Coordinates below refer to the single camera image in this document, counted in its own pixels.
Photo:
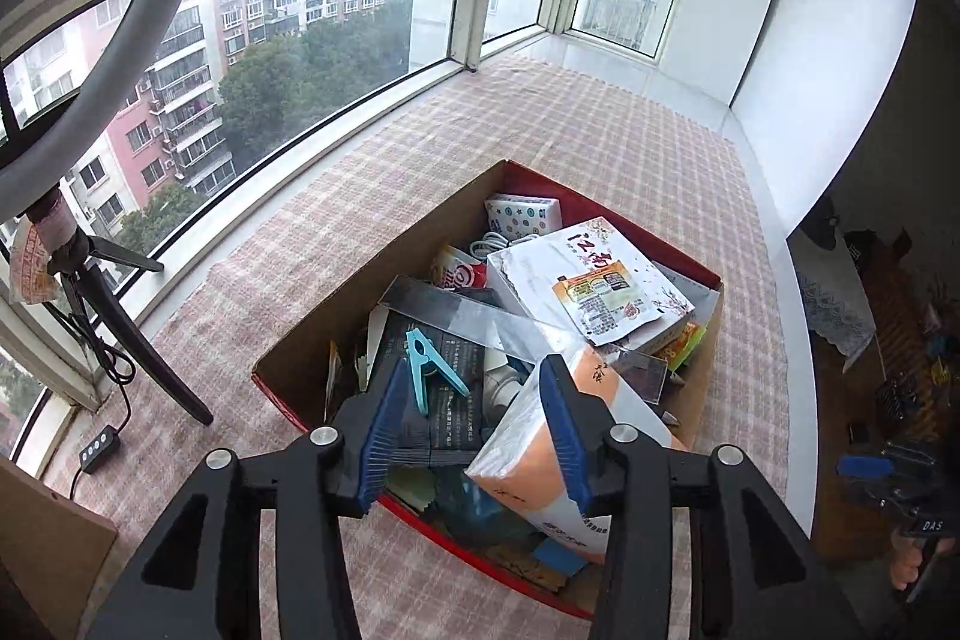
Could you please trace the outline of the grey printed sachet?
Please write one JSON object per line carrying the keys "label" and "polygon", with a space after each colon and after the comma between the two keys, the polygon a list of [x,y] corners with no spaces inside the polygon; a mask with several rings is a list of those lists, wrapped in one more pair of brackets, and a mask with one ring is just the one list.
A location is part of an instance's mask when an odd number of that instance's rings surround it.
{"label": "grey printed sachet", "polygon": [[579,333],[594,346],[628,338],[661,318],[661,310],[622,262],[558,278],[551,291]]}

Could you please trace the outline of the orange white tissue pack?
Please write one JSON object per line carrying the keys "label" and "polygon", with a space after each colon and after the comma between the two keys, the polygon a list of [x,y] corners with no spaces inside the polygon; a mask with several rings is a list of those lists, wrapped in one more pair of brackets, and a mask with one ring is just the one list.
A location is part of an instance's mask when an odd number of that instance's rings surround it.
{"label": "orange white tissue pack", "polygon": [[576,431],[563,393],[595,396],[605,424],[628,425],[662,447],[679,447],[654,409],[589,344],[568,347],[534,365],[466,475],[553,541],[600,564],[610,518],[592,510],[599,491],[602,437]]}

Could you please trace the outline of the light blue plastic clothespin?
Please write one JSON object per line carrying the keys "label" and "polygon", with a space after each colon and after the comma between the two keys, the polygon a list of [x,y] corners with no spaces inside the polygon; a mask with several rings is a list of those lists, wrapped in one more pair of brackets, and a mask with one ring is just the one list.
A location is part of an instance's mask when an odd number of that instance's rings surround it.
{"label": "light blue plastic clothespin", "polygon": [[439,353],[420,328],[410,328],[405,333],[405,344],[407,344],[407,362],[418,413],[423,416],[428,414],[427,378],[431,374],[438,374],[460,396],[467,398],[470,395],[467,383],[452,369],[451,364],[444,359],[443,354]]}

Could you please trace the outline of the black printed book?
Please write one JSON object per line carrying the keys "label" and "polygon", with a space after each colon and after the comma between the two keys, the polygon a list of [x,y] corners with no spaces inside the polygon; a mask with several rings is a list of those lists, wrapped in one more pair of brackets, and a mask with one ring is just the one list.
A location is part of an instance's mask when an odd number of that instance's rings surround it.
{"label": "black printed book", "polygon": [[386,308],[381,314],[386,320],[373,353],[371,380],[391,375],[398,359],[407,356],[407,331],[418,328],[469,390],[460,395],[439,370],[423,370],[428,413],[418,411],[410,390],[392,463],[405,468],[467,466],[483,445],[483,347]]}

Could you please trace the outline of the white floral gift box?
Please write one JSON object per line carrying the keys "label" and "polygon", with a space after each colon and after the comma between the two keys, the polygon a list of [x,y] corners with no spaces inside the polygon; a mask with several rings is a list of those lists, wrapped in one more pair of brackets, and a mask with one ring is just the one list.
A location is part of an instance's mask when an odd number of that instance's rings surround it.
{"label": "white floral gift box", "polygon": [[607,351],[654,353],[679,336],[695,312],[602,216],[491,253],[487,284],[511,314],[571,331]]}

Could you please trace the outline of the red cardboard storage box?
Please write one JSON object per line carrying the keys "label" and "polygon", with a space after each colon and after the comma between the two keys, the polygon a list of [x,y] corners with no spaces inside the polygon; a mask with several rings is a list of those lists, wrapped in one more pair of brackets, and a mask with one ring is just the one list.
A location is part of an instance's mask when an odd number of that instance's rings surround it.
{"label": "red cardboard storage box", "polygon": [[[690,369],[685,370],[683,380],[686,385],[678,392],[669,392],[675,399],[668,399],[665,409],[679,416],[680,440],[692,445],[700,427],[701,415],[706,392],[713,374],[716,341],[719,335],[719,319],[722,312],[722,291],[724,283],[715,271],[706,268],[697,260],[688,257],[661,237],[654,236],[636,224],[630,223],[619,213],[607,206],[589,200],[578,191],[565,187],[545,177],[540,172],[527,169],[514,161],[500,161],[478,175],[477,179],[460,188],[441,205],[421,218],[409,229],[400,232],[374,257],[360,266],[355,274],[329,294],[306,319],[301,320],[293,330],[280,339],[270,351],[257,360],[252,369],[252,381],[267,396],[275,408],[295,424],[301,431],[313,429],[327,419],[327,403],[324,401],[325,383],[327,383],[327,364],[332,356],[332,344],[340,351],[343,360],[353,356],[353,347],[359,344],[359,333],[368,325],[368,315],[387,292],[389,284],[397,276],[423,278],[427,276],[428,266],[434,255],[441,250],[441,241],[455,244],[465,242],[470,232],[482,227],[482,203],[495,191],[519,193],[529,197],[558,198],[563,218],[573,223],[589,218],[605,218],[613,227],[622,232],[627,241],[643,252],[651,262],[656,262],[669,273],[698,283],[709,291],[716,292],[720,304],[711,310],[704,322],[703,347],[695,351]],[[493,349],[500,349],[506,356],[532,365],[547,353],[561,353],[565,347],[576,342],[573,326],[527,325],[519,323],[523,315],[478,314],[478,307],[457,305],[457,312],[438,315],[428,319],[427,325],[439,328],[441,333],[462,336],[481,336],[477,344],[487,346],[491,342]],[[534,580],[496,564],[487,554],[473,552],[454,537],[441,531],[439,526],[428,523],[423,510],[415,510],[407,500],[398,497],[395,492],[384,489],[379,497],[379,505],[392,513],[402,525],[415,534],[429,539],[436,548],[443,548],[449,554],[462,560],[483,575],[493,578],[503,587],[535,599],[549,608],[563,614],[589,620],[592,609],[579,608],[578,604],[563,599],[558,593],[540,587]]]}

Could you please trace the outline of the green orange snack packet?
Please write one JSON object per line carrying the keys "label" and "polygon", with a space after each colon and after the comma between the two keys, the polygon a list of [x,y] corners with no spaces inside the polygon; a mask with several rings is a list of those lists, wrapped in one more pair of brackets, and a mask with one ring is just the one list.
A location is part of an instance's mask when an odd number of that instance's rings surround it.
{"label": "green orange snack packet", "polygon": [[706,328],[703,325],[698,325],[693,320],[687,321],[680,335],[656,351],[654,357],[662,360],[670,372],[677,372],[697,351],[705,336]]}

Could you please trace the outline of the clear plastic sleeve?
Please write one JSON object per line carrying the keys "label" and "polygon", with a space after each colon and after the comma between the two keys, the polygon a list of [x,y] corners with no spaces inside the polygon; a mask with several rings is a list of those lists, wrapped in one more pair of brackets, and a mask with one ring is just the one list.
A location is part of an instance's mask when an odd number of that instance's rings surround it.
{"label": "clear plastic sleeve", "polygon": [[537,364],[548,354],[573,356],[586,342],[571,331],[514,315],[503,308],[397,276],[379,298],[392,312],[434,330]]}

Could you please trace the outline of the coffee mate sachet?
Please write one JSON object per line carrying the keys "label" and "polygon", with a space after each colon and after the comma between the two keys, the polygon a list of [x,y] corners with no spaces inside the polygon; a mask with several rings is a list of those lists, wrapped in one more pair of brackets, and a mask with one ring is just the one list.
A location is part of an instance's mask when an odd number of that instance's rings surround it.
{"label": "coffee mate sachet", "polygon": [[430,280],[441,289],[483,289],[487,286],[487,264],[446,244],[431,262]]}

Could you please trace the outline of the white tissue pack dotted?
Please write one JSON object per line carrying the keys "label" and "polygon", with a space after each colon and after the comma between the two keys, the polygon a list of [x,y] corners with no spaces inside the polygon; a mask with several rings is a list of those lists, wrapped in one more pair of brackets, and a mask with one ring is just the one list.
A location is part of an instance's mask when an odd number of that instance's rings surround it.
{"label": "white tissue pack dotted", "polygon": [[556,198],[493,193],[483,206],[491,232],[508,241],[546,236],[563,227],[562,205]]}

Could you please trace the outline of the pink plaid table cloth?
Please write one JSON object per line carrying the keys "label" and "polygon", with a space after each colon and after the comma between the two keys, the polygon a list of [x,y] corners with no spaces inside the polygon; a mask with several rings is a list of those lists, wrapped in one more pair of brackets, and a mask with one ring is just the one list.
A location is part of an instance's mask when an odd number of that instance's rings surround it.
{"label": "pink plaid table cloth", "polygon": [[99,608],[149,526],[202,456],[215,447],[255,455],[285,447],[295,426],[283,406],[316,399],[322,356],[278,370],[265,395],[252,374],[316,310],[405,230],[454,202],[482,221],[472,182],[511,159],[610,208],[715,271],[724,286],[713,378],[695,443],[736,442],[776,489],[789,474],[788,351],[775,268],[747,164],[726,133],[633,92],[526,57],[452,78],[356,145],[324,159],[277,211],[231,252],[166,296],[149,319],[156,347],[213,411],[200,425],[151,381],[80,417],[85,438],[128,414],[121,453],[76,477],[62,450],[52,489],[117,526],[89,605]]}

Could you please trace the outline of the black tripod leg stand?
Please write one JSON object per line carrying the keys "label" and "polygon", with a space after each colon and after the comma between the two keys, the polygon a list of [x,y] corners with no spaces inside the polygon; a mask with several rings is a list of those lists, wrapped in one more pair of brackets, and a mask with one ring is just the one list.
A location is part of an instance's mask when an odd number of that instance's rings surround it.
{"label": "black tripod leg stand", "polygon": [[96,260],[155,273],[164,269],[160,262],[147,259],[142,253],[128,250],[103,237],[88,236],[80,227],[76,227],[73,236],[62,247],[53,250],[47,265],[50,273],[60,276],[70,305],[71,319],[85,335],[94,338],[96,333],[89,321],[89,314],[94,314],[99,323],[116,338],[124,354],[133,364],[145,370],[167,396],[171,396],[200,424],[212,424],[212,411],[167,365],[137,323],[128,316],[106,283]]}

